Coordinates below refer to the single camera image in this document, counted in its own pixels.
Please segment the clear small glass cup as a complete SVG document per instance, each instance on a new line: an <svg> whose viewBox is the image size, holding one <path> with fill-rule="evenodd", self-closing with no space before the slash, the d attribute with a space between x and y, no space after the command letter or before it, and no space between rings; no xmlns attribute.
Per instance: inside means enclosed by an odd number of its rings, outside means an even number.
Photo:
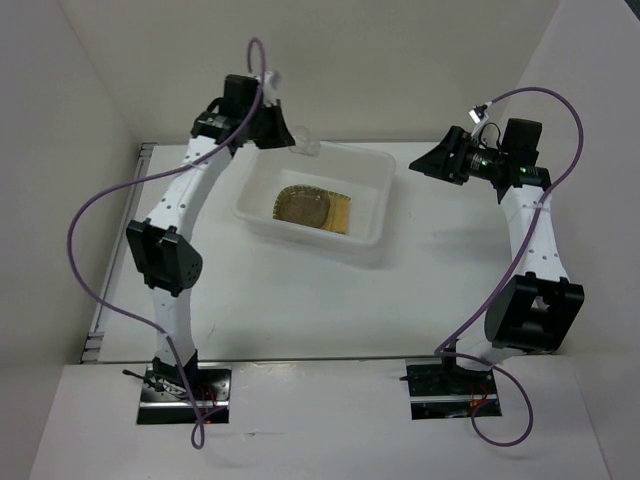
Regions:
<svg viewBox="0 0 640 480"><path fill-rule="evenodd" d="M321 142L306 127L294 127L291 135L294 144L288 147L290 152L308 157L317 157L320 154Z"/></svg>

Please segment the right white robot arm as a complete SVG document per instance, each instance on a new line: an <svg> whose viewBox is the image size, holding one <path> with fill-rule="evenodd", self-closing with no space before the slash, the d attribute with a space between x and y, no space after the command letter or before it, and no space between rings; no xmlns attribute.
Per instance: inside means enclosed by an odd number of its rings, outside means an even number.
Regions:
<svg viewBox="0 0 640 480"><path fill-rule="evenodd" d="M450 393L463 391L473 370L487 370L513 356L557 351L585 299L583 286L570 280L559 256L552 182L548 170L536 164L541 123L509 120L495 147L484 145L480 133L453 126L409 165L454 185L470 178L489 182L508 225L512 263L477 315L482 328L461 327L441 348L458 355L438 369L439 384Z"/></svg>

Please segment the clear square plate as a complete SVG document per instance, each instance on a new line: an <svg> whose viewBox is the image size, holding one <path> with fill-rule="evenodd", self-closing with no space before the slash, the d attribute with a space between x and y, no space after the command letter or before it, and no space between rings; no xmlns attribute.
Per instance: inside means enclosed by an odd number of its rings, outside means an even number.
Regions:
<svg viewBox="0 0 640 480"><path fill-rule="evenodd" d="M319 188L297 185L285 188L277 197L275 219L311 228L322 227L330 210L329 194Z"/></svg>

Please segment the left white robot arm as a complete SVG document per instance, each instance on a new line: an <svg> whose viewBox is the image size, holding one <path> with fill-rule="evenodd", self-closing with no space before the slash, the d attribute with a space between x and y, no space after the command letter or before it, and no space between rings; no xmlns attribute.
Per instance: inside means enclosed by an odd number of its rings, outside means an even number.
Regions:
<svg viewBox="0 0 640 480"><path fill-rule="evenodd" d="M161 329L150 382L176 399L193 396L202 380L191 332L191 289L204 264L191 244L195 223L216 180L246 142L263 150L294 145L276 96L279 82L275 71L228 75L223 95L193 123L183 172L144 220L132 220L126 228L135 266L151 292L153 321Z"/></svg>

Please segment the woven bamboo tray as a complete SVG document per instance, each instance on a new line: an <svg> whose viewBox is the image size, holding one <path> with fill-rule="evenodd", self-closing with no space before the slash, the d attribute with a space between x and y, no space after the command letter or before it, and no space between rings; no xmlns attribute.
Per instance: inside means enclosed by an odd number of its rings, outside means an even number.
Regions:
<svg viewBox="0 0 640 480"><path fill-rule="evenodd" d="M306 185L306 184L297 184L297 185L316 187L316 186ZM345 235L347 233L347 228L348 228L351 198L341 193L333 192L326 189L322 189L322 190L326 191L330 197L329 216L327 221L322 227L314 228L314 229L320 229L320 230L329 231L332 233Z"/></svg>

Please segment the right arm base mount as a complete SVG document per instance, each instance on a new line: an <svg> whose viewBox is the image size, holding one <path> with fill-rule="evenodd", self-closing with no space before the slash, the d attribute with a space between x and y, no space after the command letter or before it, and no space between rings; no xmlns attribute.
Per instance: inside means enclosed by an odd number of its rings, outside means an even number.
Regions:
<svg viewBox="0 0 640 480"><path fill-rule="evenodd" d="M493 372L464 370L454 360L409 360L400 377L408 388L413 420L470 418L502 415Z"/></svg>

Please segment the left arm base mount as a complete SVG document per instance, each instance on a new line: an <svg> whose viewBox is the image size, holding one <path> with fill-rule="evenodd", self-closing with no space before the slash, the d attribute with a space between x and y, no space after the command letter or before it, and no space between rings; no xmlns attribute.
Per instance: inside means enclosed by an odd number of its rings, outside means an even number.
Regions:
<svg viewBox="0 0 640 480"><path fill-rule="evenodd" d="M230 368L199 365L200 383L192 388L198 411L206 424L227 424L231 397L232 371ZM142 382L138 404L138 425L192 424L196 421L186 390L154 376L150 366L144 374L123 369L125 376Z"/></svg>

